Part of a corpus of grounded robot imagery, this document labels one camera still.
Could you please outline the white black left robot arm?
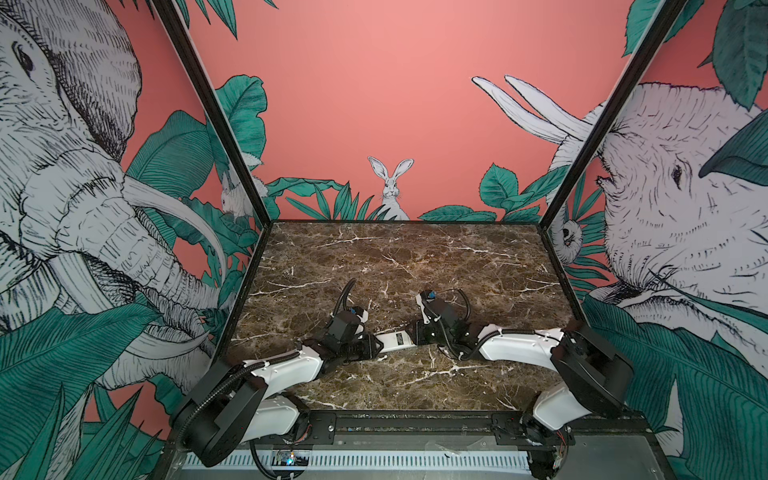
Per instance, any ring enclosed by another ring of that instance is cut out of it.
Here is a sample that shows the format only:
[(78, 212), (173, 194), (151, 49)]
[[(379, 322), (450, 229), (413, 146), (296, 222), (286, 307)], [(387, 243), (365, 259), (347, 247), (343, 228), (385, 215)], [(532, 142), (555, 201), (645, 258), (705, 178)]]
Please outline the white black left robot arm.
[(246, 440), (290, 431), (299, 413), (280, 423), (263, 401), (342, 364), (381, 354), (384, 337), (365, 330), (367, 316), (360, 307), (342, 309), (289, 352), (260, 360), (217, 360), (171, 416), (176, 448), (212, 467)]

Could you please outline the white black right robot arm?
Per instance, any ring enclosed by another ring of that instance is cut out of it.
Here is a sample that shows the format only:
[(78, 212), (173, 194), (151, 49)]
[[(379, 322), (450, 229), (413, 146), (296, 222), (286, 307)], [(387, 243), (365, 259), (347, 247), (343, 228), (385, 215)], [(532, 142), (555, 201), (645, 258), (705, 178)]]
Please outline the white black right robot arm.
[(560, 382), (541, 392), (528, 414), (548, 431), (589, 414), (623, 415), (633, 364), (587, 323), (574, 320), (563, 328), (520, 330), (472, 321), (467, 295), (454, 292), (464, 302), (464, 315), (434, 291), (416, 295), (421, 318), (409, 333), (415, 344), (440, 345), (457, 361), (511, 361), (556, 372)]

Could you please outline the white remote control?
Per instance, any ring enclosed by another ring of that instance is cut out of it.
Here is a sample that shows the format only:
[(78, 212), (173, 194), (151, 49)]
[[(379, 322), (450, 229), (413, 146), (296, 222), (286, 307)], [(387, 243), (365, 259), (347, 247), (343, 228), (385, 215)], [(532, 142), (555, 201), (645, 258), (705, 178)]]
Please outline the white remote control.
[(376, 339), (383, 345), (382, 349), (380, 350), (381, 353), (389, 353), (417, 347), (417, 344), (404, 330), (385, 334), (377, 334)]

